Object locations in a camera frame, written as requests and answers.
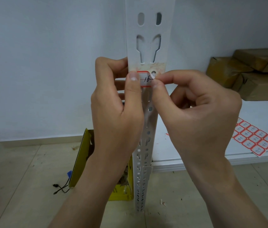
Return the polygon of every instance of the fingernail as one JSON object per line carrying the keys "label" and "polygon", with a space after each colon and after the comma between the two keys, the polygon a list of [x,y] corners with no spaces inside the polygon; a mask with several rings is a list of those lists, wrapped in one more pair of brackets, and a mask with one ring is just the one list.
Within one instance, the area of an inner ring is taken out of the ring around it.
{"label": "fingernail", "polygon": [[157,80],[153,79],[151,81],[151,86],[152,86],[153,89],[157,87],[157,84],[158,84],[158,81]]}
{"label": "fingernail", "polygon": [[129,77],[132,81],[137,81],[139,79],[138,73],[136,71],[129,72]]}

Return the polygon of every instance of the hand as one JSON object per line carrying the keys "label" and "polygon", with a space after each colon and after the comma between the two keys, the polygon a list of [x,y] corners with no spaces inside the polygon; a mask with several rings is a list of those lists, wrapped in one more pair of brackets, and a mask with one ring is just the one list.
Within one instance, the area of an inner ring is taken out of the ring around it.
{"label": "hand", "polygon": [[[119,174],[138,145],[144,124],[139,75],[135,71],[128,74],[127,66],[127,58],[97,58],[97,87],[91,97],[95,136],[92,156]],[[126,80],[115,80],[122,77]]]}
{"label": "hand", "polygon": [[[170,83],[178,84],[171,96],[164,85]],[[152,87],[152,101],[186,168],[217,168],[241,109],[239,94],[196,70],[166,72]]]}

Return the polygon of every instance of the white wall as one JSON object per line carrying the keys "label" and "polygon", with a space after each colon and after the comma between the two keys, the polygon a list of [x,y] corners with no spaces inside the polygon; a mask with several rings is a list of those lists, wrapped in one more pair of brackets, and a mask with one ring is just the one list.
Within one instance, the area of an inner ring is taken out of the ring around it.
{"label": "white wall", "polygon": [[[0,0],[0,139],[92,128],[94,60],[126,56],[123,0]],[[177,0],[167,70],[268,47],[268,0]]]}

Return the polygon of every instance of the forearm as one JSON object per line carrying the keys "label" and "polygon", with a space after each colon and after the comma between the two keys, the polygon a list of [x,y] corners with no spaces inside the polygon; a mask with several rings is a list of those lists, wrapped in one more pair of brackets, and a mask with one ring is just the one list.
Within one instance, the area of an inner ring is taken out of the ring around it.
{"label": "forearm", "polygon": [[116,172],[108,165],[99,164],[98,158],[92,155],[76,187],[49,227],[99,227],[119,175],[119,170]]}
{"label": "forearm", "polygon": [[268,220],[244,191],[227,159],[216,166],[187,164],[186,168],[207,205],[215,228],[268,228]]}

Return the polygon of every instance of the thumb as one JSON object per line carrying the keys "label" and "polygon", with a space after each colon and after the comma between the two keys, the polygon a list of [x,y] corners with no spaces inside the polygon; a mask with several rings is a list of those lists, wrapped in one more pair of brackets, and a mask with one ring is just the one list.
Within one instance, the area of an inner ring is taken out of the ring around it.
{"label": "thumb", "polygon": [[162,121],[167,122],[173,118],[173,112],[179,109],[171,100],[165,85],[160,80],[152,80],[151,85],[153,89],[152,102]]}
{"label": "thumb", "polygon": [[124,86],[124,111],[125,112],[142,112],[141,88],[139,74],[136,71],[128,73]]}

